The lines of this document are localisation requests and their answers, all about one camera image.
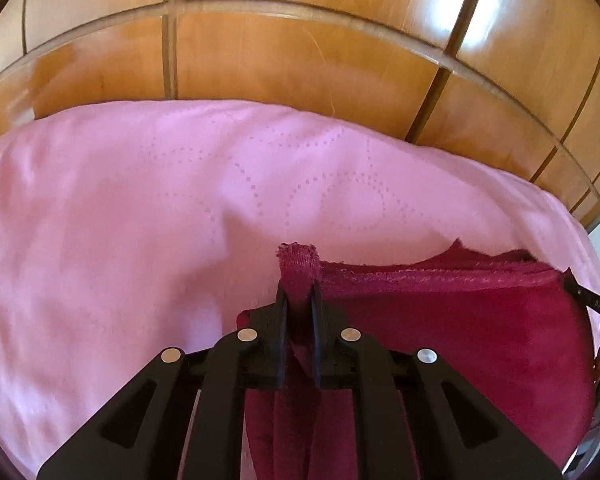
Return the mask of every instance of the silver rivet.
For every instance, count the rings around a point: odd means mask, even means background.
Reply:
[[[180,353],[180,350],[177,348],[167,348],[162,352],[160,357],[165,363],[174,363],[180,358],[181,355],[182,354]]]
[[[436,354],[433,350],[429,348],[423,348],[422,350],[418,350],[418,359],[426,364],[435,363],[438,354]]]
[[[253,328],[243,328],[238,332],[238,339],[245,343],[253,341],[258,337],[258,333]]]
[[[354,342],[362,337],[360,330],[356,328],[346,328],[342,332],[340,332],[340,337],[344,339],[344,341]]]

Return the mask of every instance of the dotted pattern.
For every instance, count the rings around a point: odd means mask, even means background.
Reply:
[[[260,144],[266,144],[267,146],[277,147],[277,148],[320,148],[321,146],[328,146],[329,144],[333,144],[338,140],[344,129],[340,127],[339,131],[336,134],[333,134],[329,140],[305,140],[299,139],[299,136],[295,132],[285,133],[280,132],[278,134],[275,128],[271,126],[265,126],[265,130],[269,130],[271,135],[274,137],[279,137],[276,140],[271,140],[270,137],[262,138],[257,136],[249,136],[249,140],[254,140],[259,142]]]
[[[221,114],[226,119],[231,121],[229,128],[223,128],[224,131],[231,133],[232,128],[239,127],[241,120],[236,120],[231,114],[218,110],[217,114]],[[215,119],[209,119],[209,123],[215,125],[220,122],[227,124],[226,119],[219,119],[217,116]],[[319,140],[307,140],[300,139],[301,136],[305,135],[306,132],[297,131],[291,132],[278,132],[275,126],[264,126],[263,136],[257,135],[249,136],[248,139],[251,142],[257,142],[260,145],[266,145],[269,147],[283,148],[283,149],[324,149],[325,146],[329,146],[334,142],[337,142],[343,135],[344,128],[342,126],[336,126],[327,130],[327,137],[321,137]],[[244,179],[247,185],[248,193],[254,201],[255,214],[258,220],[264,218],[264,202],[260,196],[258,187],[253,181],[253,177],[248,173],[244,164],[235,160],[235,157],[231,155],[220,155],[218,153],[208,152],[205,150],[197,149],[191,146],[177,146],[169,150],[157,151],[157,137],[154,135],[151,137],[149,143],[140,145],[139,151],[141,157],[147,162],[158,164],[161,167],[173,167],[180,164],[201,164],[206,161],[222,160],[229,161],[232,166],[239,172],[240,176]],[[378,197],[378,206],[374,209],[378,211],[378,216],[373,222],[366,224],[351,224],[347,222],[346,218],[329,218],[329,223],[334,228],[344,232],[364,232],[376,229],[384,219],[387,218],[387,211],[389,209],[388,202],[395,204],[397,209],[400,211],[400,220],[402,224],[407,224],[409,221],[413,221],[413,216],[419,216],[421,219],[428,218],[432,223],[440,224],[440,219],[434,219],[425,215],[423,212],[417,211],[416,208],[410,206],[409,203],[404,202],[396,194],[395,191],[387,186],[384,181],[379,178],[378,172],[374,165],[374,158],[372,152],[372,139],[367,139],[365,143],[366,149],[366,171],[333,171],[328,173],[321,173],[312,175],[310,178],[306,178],[304,182],[300,182],[295,185],[289,192],[285,203],[284,212],[284,225],[285,227],[291,226],[291,219],[293,217],[292,210],[294,204],[298,202],[300,193],[304,190],[311,189],[312,192],[320,192],[320,209],[326,215],[329,215],[330,203],[337,200],[340,194],[347,195],[347,191],[344,189],[347,186],[363,186],[366,190],[369,190],[373,195]],[[199,198],[189,194],[178,194],[178,193],[163,193],[160,194],[162,198],[189,198],[196,201],[196,205],[205,208],[205,212],[210,210],[208,206],[205,206]],[[213,243],[216,242],[216,230],[213,230]]]
[[[155,198],[157,198],[158,200],[160,200],[160,199],[171,200],[171,199],[184,198],[184,199],[192,200],[193,202],[195,202],[196,205],[200,208],[200,210],[202,210],[207,215],[209,223],[211,224],[211,244],[212,245],[216,244],[216,235],[218,234],[218,231],[217,231],[218,226],[216,224],[216,220],[217,220],[216,215],[211,211],[211,208],[209,206],[207,206],[203,200],[201,200],[199,197],[192,195],[192,194],[174,193],[174,192],[156,193]]]

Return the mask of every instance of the red towel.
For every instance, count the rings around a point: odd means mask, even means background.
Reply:
[[[322,392],[311,379],[314,280],[325,302],[386,348],[435,349],[558,466],[586,433],[589,319],[561,273],[526,251],[487,256],[456,241],[419,264],[389,267],[322,262],[313,246],[298,244],[280,246],[278,257],[290,301],[288,369],[283,390],[246,397],[258,480],[357,479],[350,391]]]

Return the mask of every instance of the pink blanket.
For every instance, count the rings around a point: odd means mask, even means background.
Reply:
[[[162,348],[212,346],[271,302],[282,241],[387,265],[456,238],[525,248],[600,292],[586,232],[553,196],[354,124],[123,102],[13,130],[0,138],[0,444],[33,478]]]

